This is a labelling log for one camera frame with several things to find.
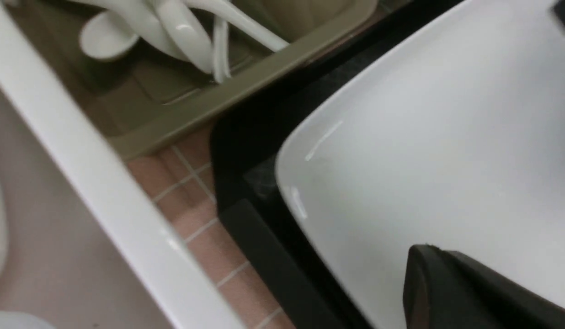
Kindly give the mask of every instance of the white porcelain surface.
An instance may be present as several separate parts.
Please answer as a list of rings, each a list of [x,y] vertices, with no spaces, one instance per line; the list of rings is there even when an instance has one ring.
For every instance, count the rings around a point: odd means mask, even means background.
[[[281,149],[289,208],[377,328],[406,328],[413,244],[464,252],[565,308],[565,34],[553,3],[467,0]]]
[[[1,2],[0,89],[175,329],[244,328]]]
[[[126,55],[139,38],[122,17],[103,11],[81,29],[80,48],[91,58],[110,62]]]

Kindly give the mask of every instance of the white spoon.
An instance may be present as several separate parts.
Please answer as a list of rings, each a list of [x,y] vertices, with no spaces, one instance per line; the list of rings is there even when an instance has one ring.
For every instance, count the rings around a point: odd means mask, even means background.
[[[81,29],[80,48],[90,58],[111,62],[127,54],[139,39],[122,17],[103,11]]]
[[[153,47],[174,58],[188,61],[175,45],[155,15],[155,11],[144,0],[69,0],[80,4],[106,8],[121,16],[130,28]]]

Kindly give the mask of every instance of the white ladle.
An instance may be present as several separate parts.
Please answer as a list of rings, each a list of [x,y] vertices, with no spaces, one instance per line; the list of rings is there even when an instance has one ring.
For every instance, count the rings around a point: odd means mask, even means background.
[[[189,8],[202,9],[222,17],[273,52],[278,52],[288,46],[288,42],[260,25],[254,19],[251,19],[251,17],[226,0],[182,1]]]
[[[155,11],[144,0],[69,0],[80,4],[106,8],[121,16],[130,28],[153,47],[174,58],[188,61],[187,56],[175,45],[155,15]]]
[[[111,62],[127,54],[139,39],[122,17],[103,11],[81,29],[80,48],[90,58]]]
[[[212,44],[197,17],[180,0],[149,0],[172,40],[191,63],[205,73],[213,71]]]

